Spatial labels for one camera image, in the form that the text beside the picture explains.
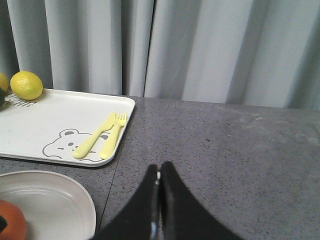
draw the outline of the white plate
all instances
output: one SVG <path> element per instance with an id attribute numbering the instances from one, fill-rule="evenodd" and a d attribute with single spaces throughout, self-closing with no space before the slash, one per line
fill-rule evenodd
<path id="1" fill-rule="evenodd" d="M 0 175 L 0 199 L 17 205 L 27 221 L 26 240 L 88 240 L 96 229 L 96 211 L 77 181 L 50 171 Z"/>
<path id="2" fill-rule="evenodd" d="M 113 155 L 101 159 L 100 151 L 112 129 L 98 138 L 90 153 L 75 159 L 73 150 L 115 113 L 130 118 L 135 101 L 127 97 L 45 89 L 36 100 L 14 93 L 0 107 L 0 156 L 41 162 L 99 167 L 110 162 L 127 127 L 120 133 Z"/>

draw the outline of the yellow plastic cutlery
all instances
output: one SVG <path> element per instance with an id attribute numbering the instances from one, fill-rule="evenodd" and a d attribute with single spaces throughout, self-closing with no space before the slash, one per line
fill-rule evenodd
<path id="1" fill-rule="evenodd" d="M 90 149 L 93 147 L 93 145 L 96 143 L 97 139 L 100 137 L 100 135 L 111 129 L 115 123 L 116 120 L 116 114 L 112 112 L 109 117 L 104 121 L 104 123 L 83 143 L 81 143 L 72 153 L 72 156 L 75 159 L 82 159 L 84 158 Z"/>
<path id="2" fill-rule="evenodd" d="M 115 151 L 115 147 L 118 140 L 118 135 L 120 132 L 120 128 L 126 125 L 127 123 L 127 114 L 117 114 L 115 117 L 114 125 L 112 127 L 112 132 L 110 136 L 106 139 L 105 144 L 100 152 L 100 157 L 102 159 L 107 159 L 112 156 Z"/>

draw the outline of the bear illustration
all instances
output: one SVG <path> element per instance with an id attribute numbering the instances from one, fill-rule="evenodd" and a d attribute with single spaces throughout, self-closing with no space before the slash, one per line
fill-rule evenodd
<path id="1" fill-rule="evenodd" d="M 44 146 L 42 153 L 48 158 L 55 159 L 70 159 L 73 158 L 72 152 L 87 138 L 90 137 L 90 133 L 82 133 L 77 129 L 69 128 L 62 130 L 59 133 L 59 138 L 53 142 Z M 108 138 L 109 133 L 103 132 L 98 140 L 95 142 L 94 146 L 90 152 L 79 161 L 90 161 L 90 162 L 99 162 L 101 161 L 100 151 Z"/>

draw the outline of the gray curtain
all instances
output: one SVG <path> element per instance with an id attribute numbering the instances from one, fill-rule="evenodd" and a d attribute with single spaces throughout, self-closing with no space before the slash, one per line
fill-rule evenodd
<path id="1" fill-rule="evenodd" d="M 46 88 L 320 108 L 320 0 L 0 0 L 0 72 Z"/>

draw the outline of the gray countertop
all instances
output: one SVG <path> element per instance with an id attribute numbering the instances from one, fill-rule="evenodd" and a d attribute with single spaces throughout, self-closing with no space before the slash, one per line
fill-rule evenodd
<path id="1" fill-rule="evenodd" d="M 320 238 L 320 112 L 134 99 L 110 163 L 88 169 L 0 159 L 0 173 L 46 170 L 75 179 L 90 193 L 102 228 L 148 165 L 172 161 L 199 202 L 240 237 Z"/>

